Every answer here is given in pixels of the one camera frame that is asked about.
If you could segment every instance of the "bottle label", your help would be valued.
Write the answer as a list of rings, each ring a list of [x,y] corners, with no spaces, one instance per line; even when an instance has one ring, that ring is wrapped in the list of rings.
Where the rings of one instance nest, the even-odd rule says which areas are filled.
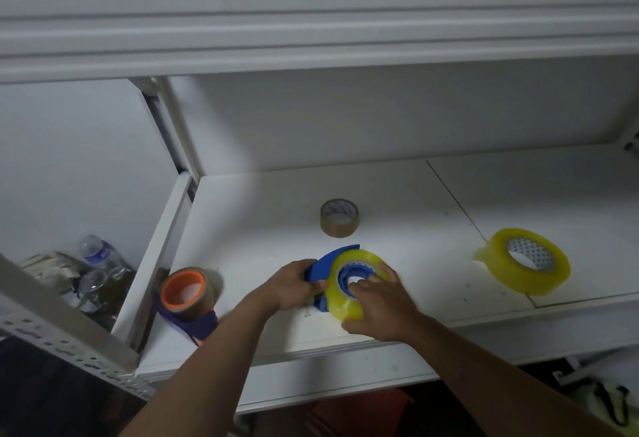
[[[93,255],[89,255],[88,257],[84,257],[84,260],[92,266],[98,266],[108,258],[109,254],[110,249],[108,244],[102,243],[102,248],[98,252]]]

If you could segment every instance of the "forearm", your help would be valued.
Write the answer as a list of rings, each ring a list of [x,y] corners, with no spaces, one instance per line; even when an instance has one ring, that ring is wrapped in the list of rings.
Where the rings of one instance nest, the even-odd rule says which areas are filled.
[[[489,437],[619,437],[563,395],[432,318],[424,316],[407,343]]]
[[[245,297],[121,434],[225,436],[260,333],[275,309]]]

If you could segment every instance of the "hand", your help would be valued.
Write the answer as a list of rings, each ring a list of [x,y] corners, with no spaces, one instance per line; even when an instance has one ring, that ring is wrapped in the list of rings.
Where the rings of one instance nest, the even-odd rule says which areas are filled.
[[[326,289],[325,280],[315,282],[304,280],[304,271],[315,261],[316,259],[304,259],[286,264],[268,281],[255,289],[254,295],[259,296],[272,312],[302,305],[310,296],[315,296]]]
[[[345,320],[342,328],[351,334],[363,334],[380,341],[407,343],[425,316],[404,289],[397,272],[385,263],[379,266],[390,280],[372,274],[366,280],[349,284],[348,290],[362,305],[363,319]]]

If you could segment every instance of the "person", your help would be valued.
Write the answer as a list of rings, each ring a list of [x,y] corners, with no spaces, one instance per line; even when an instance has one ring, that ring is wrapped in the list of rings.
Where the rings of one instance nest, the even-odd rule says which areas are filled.
[[[313,259],[292,262],[253,290],[135,416],[122,437],[225,437],[268,318],[321,293],[304,282]],[[410,345],[437,372],[488,437],[619,437],[612,427],[517,367],[418,311],[396,272],[350,284],[362,320],[342,327]]]

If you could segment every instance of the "person's left hand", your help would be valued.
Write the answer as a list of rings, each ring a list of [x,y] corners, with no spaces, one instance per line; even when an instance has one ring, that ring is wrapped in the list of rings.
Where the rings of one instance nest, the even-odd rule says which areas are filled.
[[[304,259],[286,264],[254,292],[274,312],[302,305],[310,296],[315,296],[326,289],[325,280],[315,282],[304,280],[304,271],[315,261],[316,259]]]

